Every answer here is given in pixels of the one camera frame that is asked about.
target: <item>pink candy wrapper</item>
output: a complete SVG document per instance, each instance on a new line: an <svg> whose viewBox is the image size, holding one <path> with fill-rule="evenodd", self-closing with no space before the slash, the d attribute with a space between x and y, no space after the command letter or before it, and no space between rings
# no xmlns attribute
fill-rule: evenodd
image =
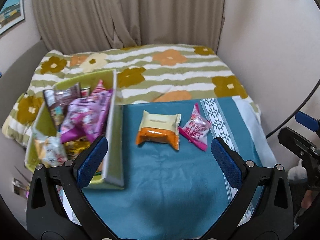
<svg viewBox="0 0 320 240"><path fill-rule="evenodd" d="M106 90L100 80L91 95L73 100L61 125L61 143L78 140L84 135L92 143L101 135L111 97L112 90Z"/></svg>
<svg viewBox="0 0 320 240"><path fill-rule="evenodd" d="M211 124L201 116L198 103L195 103L189 121L184 127L179 126L179 133L199 149L206 151L208 147L207 133L210 127Z"/></svg>

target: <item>snack package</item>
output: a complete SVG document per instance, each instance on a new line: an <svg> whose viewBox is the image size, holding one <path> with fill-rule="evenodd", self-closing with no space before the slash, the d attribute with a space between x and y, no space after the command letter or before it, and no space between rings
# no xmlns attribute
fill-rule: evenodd
<svg viewBox="0 0 320 240"><path fill-rule="evenodd" d="M83 150L90 146L90 144L91 143L86 139L86 137L82 137L76 141L66 142L64 147L66 149L68 159L74 161Z"/></svg>
<svg viewBox="0 0 320 240"><path fill-rule="evenodd" d="M178 126L180 120L181 114L149 114L143 111L136 144L144 141L169 143L174 149L179 150Z"/></svg>
<svg viewBox="0 0 320 240"><path fill-rule="evenodd" d="M57 131L60 131L60 126L67 114L69 103L76 98L81 97L80 84L77 83L66 90L43 90L43 97L49 109L53 123Z"/></svg>
<svg viewBox="0 0 320 240"><path fill-rule="evenodd" d="M38 158L46 167L60 166L68 160L59 136L46 136L33 129Z"/></svg>
<svg viewBox="0 0 320 240"><path fill-rule="evenodd" d="M208 147L207 133L210 127L211 124L201 116L198 103L195 103L189 121L183 128L179 127L179 132L189 142L195 144L199 149L206 151Z"/></svg>
<svg viewBox="0 0 320 240"><path fill-rule="evenodd" d="M67 116L61 125L62 143L83 136L92 143L103 133L113 90L106 90L102 83L100 80L88 97L78 98L69 104Z"/></svg>
<svg viewBox="0 0 320 240"><path fill-rule="evenodd" d="M88 88L81 88L81 97L85 98L90 95L90 87Z"/></svg>

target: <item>blue tablecloth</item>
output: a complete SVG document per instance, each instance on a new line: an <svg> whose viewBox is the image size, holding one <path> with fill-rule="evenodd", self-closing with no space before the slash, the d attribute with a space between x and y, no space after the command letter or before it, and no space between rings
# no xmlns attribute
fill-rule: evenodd
<svg viewBox="0 0 320 240"><path fill-rule="evenodd" d="M232 191L234 195L210 147L206 152L201 151L183 136L178 151L169 144L135 145L143 110L153 114L181 113L183 126L198 102L202 106L201 114L215 122L208 133L208 144L213 136L221 136L244 160L261 165L234 100L210 100L124 106L125 189L83 190L98 215L120 238L159 240L200 236L228 206ZM253 206L258 197L256 194Z"/></svg>

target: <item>framed picture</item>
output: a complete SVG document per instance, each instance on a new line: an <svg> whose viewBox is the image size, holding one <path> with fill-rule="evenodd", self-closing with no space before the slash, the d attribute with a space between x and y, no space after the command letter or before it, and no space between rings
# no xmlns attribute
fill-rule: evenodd
<svg viewBox="0 0 320 240"><path fill-rule="evenodd" d="M23 0L7 0L0 11L0 35L23 20Z"/></svg>

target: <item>floral blanket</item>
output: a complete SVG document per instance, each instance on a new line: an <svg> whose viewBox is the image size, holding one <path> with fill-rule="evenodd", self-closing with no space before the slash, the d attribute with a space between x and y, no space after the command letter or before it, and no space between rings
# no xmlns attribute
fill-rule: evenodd
<svg viewBox="0 0 320 240"><path fill-rule="evenodd" d="M74 55L52 50L36 68L27 92L18 98L2 132L26 147L43 102L42 90L102 69L117 70L121 104L240 96L258 112L239 80L208 47L143 45Z"/></svg>

